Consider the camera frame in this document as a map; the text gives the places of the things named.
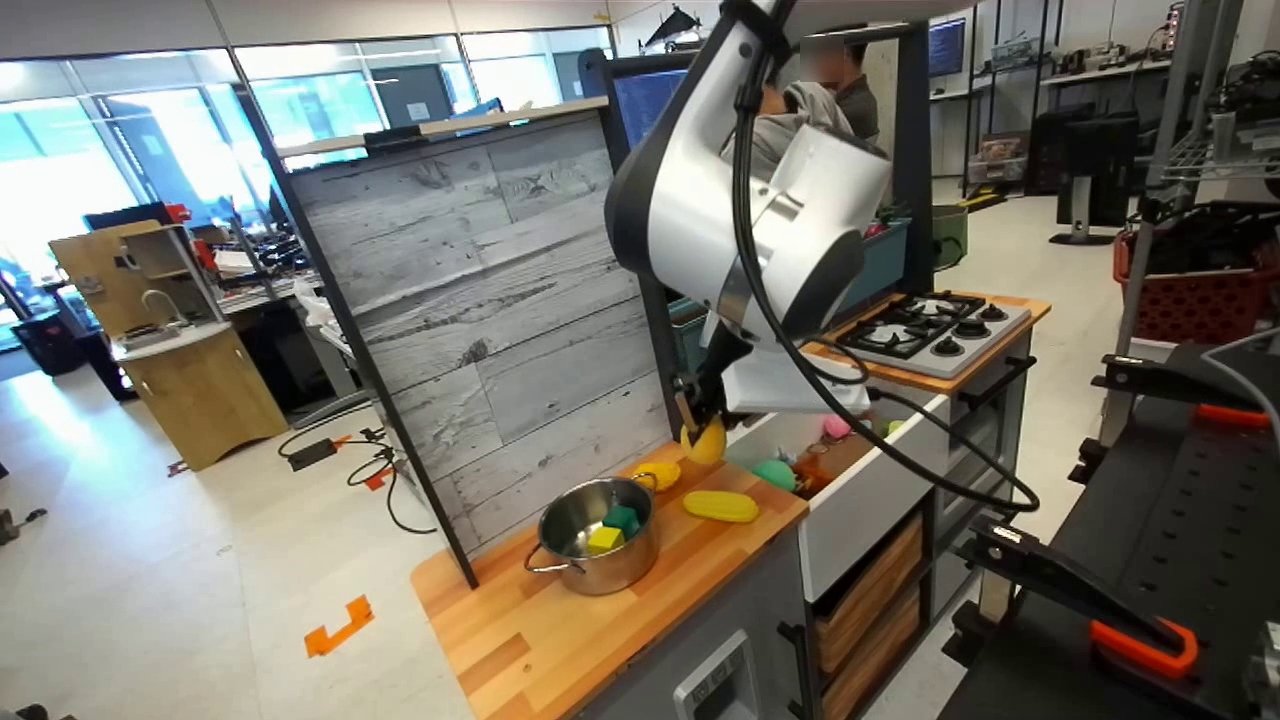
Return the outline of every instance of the cabinet door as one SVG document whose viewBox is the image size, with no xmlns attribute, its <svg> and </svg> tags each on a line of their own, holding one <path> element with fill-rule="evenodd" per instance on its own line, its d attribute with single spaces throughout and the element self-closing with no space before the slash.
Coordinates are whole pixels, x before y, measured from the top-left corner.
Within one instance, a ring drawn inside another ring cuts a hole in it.
<svg viewBox="0 0 1280 720">
<path fill-rule="evenodd" d="M 128 234 L 156 234 L 156 225 L 128 225 L 93 235 L 52 241 L 57 263 L 87 299 L 93 315 L 104 326 L 108 338 L 128 338 L 139 326 L 156 326 L 151 307 L 144 307 L 144 282 L 121 259 Z"/>
<path fill-rule="evenodd" d="M 206 467 L 228 451 L 287 430 L 233 329 L 159 355 L 128 360 L 128 375 L 186 467 Z"/>
</svg>

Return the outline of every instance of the kitchen counter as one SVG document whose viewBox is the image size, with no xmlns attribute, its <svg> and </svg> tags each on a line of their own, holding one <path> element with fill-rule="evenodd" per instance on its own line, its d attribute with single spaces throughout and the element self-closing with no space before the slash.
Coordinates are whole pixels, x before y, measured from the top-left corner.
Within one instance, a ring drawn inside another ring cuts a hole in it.
<svg viewBox="0 0 1280 720">
<path fill-rule="evenodd" d="M 971 360 L 958 375 L 920 375 L 920 373 L 907 373 L 907 370 L 892 370 L 892 363 L 876 363 L 876 360 L 864 360 L 870 375 L 879 382 L 892 382 L 892 383 L 913 383 L 913 387 L 926 387 L 926 391 L 943 391 L 950 397 L 957 387 L 962 387 L 977 373 L 984 373 L 991 363 L 991 355 L 1008 352 L 1016 342 L 1022 342 L 1022 333 L 1030 333 L 1048 313 L 1052 304 L 1043 299 L 1030 299 L 1030 296 L 984 296 L 984 299 L 995 299 L 995 304 L 1022 304 L 1026 307 L 1026 321 L 1022 329 L 1008 333 L 998 345 L 991 345 L 981 360 Z M 826 342 L 843 338 L 850 326 L 858 326 L 864 315 L 876 315 L 885 304 L 837 326 L 826 333 Z M 817 345 L 817 350 L 805 350 L 811 355 L 831 355 L 831 360 L 843 360 L 837 350 L 826 345 Z"/>
<path fill-rule="evenodd" d="M 761 518 L 752 526 L 696 519 L 681 507 L 686 489 L 740 489 L 761 500 Z M 534 529 L 476 560 L 480 587 L 463 583 L 448 553 L 425 560 L 410 587 L 476 715 L 569 715 L 702 610 L 799 518 L 805 500 L 725 463 L 657 500 L 658 555 L 626 592 L 574 596 L 557 575 L 528 575 L 523 555 Z"/>
<path fill-rule="evenodd" d="M 177 338 L 151 342 L 151 345 L 144 345 L 144 350 L 117 345 L 117 350 L 121 350 L 117 360 L 128 363 L 128 360 L 164 355 L 164 352 L 177 352 L 177 350 L 213 342 L 213 338 L 225 333 L 225 329 L 233 329 L 233 326 L 186 326 L 186 329 L 178 329 Z"/>
</svg>

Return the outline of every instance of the computer monitor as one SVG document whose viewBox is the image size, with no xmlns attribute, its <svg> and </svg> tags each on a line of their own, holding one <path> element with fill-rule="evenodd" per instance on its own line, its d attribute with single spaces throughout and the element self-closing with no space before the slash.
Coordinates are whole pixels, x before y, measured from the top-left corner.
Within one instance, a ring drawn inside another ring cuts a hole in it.
<svg viewBox="0 0 1280 720">
<path fill-rule="evenodd" d="M 626 57 L 602 53 L 581 57 L 581 81 L 588 97 L 607 97 L 602 134 L 613 165 L 623 165 L 651 123 L 666 113 L 692 57 Z"/>
<path fill-rule="evenodd" d="M 962 72 L 962 18 L 926 20 L 926 76 Z"/>
</svg>

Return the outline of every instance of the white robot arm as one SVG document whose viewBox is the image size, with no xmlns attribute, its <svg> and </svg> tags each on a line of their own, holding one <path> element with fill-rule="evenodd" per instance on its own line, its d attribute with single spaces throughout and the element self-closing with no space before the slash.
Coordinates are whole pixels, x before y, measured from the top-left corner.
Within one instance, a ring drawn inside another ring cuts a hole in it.
<svg viewBox="0 0 1280 720">
<path fill-rule="evenodd" d="M 736 255 L 730 169 L 720 151 L 736 137 L 744 90 L 764 66 L 785 61 L 780 38 L 924 20 L 950 8 L 962 0 L 725 6 L 665 122 L 614 174 L 602 212 L 614 259 L 681 296 L 707 299 L 740 342 L 736 352 L 710 350 L 702 370 L 707 382 L 725 382 L 725 402 L 717 402 L 727 412 L 826 409 L 780 350 Z M 761 282 L 788 338 L 811 338 L 831 321 L 838 294 L 858 272 L 858 227 L 876 217 L 885 188 L 887 161 L 818 129 L 799 129 L 772 179 L 752 179 Z M 843 383 L 838 402 L 858 404 L 858 387 Z"/>
</svg>

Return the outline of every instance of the stainless steel pot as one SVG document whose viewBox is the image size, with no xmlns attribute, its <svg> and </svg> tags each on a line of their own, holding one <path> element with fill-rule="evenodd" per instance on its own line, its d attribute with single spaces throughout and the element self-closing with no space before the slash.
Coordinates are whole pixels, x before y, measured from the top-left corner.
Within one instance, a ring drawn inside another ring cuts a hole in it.
<svg viewBox="0 0 1280 720">
<path fill-rule="evenodd" d="M 591 526 L 602 526 L 614 507 L 626 507 L 637 518 L 637 531 L 626 531 L 613 553 L 588 553 L 584 535 L 591 531 Z M 637 583 L 651 568 L 651 560 L 657 541 L 648 493 L 632 479 L 602 479 L 557 498 L 544 507 L 523 568 L 534 575 L 559 575 L 573 592 L 602 596 Z"/>
</svg>

